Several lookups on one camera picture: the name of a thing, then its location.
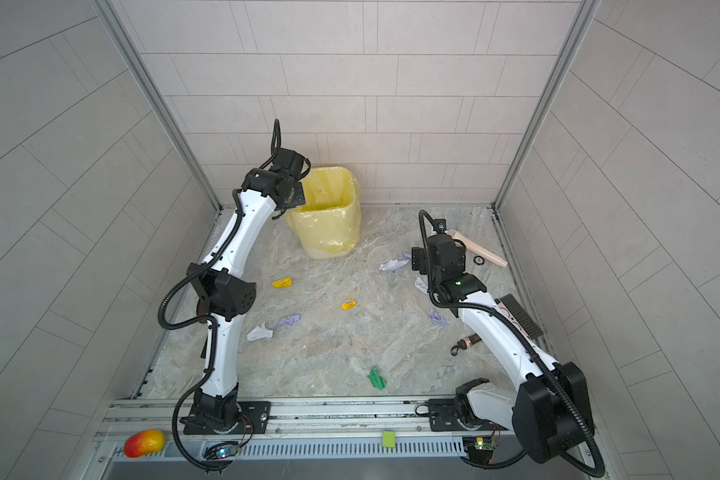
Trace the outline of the yellow-lined trash bin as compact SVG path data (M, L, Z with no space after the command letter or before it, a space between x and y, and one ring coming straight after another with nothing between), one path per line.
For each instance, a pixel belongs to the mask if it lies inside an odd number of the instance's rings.
M360 239L361 189L340 166L313 169L302 181L305 204L289 210L286 223L314 260L348 255Z

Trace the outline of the brown hand brush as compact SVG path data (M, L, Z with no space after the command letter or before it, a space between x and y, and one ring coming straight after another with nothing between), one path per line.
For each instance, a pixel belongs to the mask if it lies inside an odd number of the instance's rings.
M512 294L507 294L496 300L496 309L521 330L530 341L535 342L544 332L541 327L532 319L523 306ZM460 339L452 348L451 355L457 356L462 350L467 350L482 341L481 337L474 333Z

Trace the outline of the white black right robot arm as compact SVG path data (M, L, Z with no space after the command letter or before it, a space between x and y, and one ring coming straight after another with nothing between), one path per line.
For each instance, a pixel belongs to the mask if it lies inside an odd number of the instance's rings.
M432 305L448 309L472 328L496 356L515 388L514 396L476 379L461 386L455 402L468 429L490 421L511 430L519 445L495 462L475 453L464 463L482 470L508 468L524 458L538 464L560 457L580 472L602 478L606 465L595 440L588 386L572 362L559 363L525 332L511 309L466 272L466 244L446 232L446 222L418 213L422 244L411 250L412 268L425 276Z

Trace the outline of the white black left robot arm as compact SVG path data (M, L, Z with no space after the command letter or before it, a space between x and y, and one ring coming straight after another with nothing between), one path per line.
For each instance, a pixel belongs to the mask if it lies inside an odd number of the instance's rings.
M245 315L256 299L256 284L242 279L248 256L268 219L305 204L301 181L310 173L305 156L282 147L280 122L275 121L270 156L250 170L242 186L232 192L233 214L221 239L200 263L188 266L186 276L173 286L158 307L158 324L179 330L201 323L207 328L203 377L186 395L192 399L189 414L174 415L172 431L184 426L187 434L224 434L242 426L238 405L237 354ZM166 318L173 297L190 285L198 295L197 315L178 323Z

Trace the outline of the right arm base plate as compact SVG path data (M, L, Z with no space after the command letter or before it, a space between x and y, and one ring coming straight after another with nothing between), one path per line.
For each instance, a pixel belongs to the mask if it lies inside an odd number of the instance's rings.
M427 417L432 432L506 431L495 422L471 417L467 414L466 403L455 397L426 400L424 409L424 413L416 411L416 414Z

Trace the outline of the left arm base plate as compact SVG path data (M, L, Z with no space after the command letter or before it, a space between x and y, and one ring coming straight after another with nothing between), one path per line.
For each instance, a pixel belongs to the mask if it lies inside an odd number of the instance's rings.
M265 401L202 397L179 422L189 435L263 434L270 407Z

